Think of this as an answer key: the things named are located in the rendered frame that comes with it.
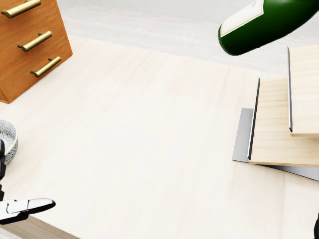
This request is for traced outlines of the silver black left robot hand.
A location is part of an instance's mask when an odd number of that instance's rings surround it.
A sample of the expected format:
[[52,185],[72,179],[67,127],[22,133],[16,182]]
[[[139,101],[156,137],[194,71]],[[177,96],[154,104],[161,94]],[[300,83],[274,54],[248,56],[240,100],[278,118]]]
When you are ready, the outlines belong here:
[[29,200],[3,200],[4,192],[0,184],[0,225],[26,220],[29,215],[49,210],[56,203],[49,198]]

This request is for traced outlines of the wooden drawer cabinet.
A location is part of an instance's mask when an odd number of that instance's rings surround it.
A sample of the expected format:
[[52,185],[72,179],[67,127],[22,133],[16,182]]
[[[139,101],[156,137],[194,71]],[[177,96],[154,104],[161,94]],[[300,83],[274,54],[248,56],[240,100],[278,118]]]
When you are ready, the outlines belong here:
[[[11,103],[73,54],[57,0],[40,1],[41,5],[11,19],[0,13],[0,102]],[[23,3],[25,0],[0,0],[0,11]],[[52,36],[29,51],[17,47],[47,31]],[[41,77],[30,73],[57,56],[61,61]]]

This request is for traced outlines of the green wine bottle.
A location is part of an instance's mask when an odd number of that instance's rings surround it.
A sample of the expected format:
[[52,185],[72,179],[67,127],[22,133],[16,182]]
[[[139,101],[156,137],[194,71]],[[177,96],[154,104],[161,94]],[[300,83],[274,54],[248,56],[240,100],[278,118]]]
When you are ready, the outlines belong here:
[[319,0],[255,0],[226,19],[218,30],[223,50],[238,56],[276,41],[319,11]]

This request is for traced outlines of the patterned grey white bowl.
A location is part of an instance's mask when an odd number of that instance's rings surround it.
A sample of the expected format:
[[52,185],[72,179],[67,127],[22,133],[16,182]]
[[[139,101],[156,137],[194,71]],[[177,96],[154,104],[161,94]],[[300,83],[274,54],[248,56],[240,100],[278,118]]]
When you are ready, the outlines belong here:
[[15,157],[18,149],[18,134],[14,124],[0,119],[0,139],[4,142],[5,146],[4,163],[9,165]]

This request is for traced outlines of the pale wooden wine rack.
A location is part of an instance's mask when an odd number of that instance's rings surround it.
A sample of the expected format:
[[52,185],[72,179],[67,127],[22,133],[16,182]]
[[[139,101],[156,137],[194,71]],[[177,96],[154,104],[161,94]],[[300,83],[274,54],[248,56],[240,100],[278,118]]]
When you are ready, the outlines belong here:
[[287,75],[258,79],[242,109],[233,160],[319,182],[319,45],[287,50]]

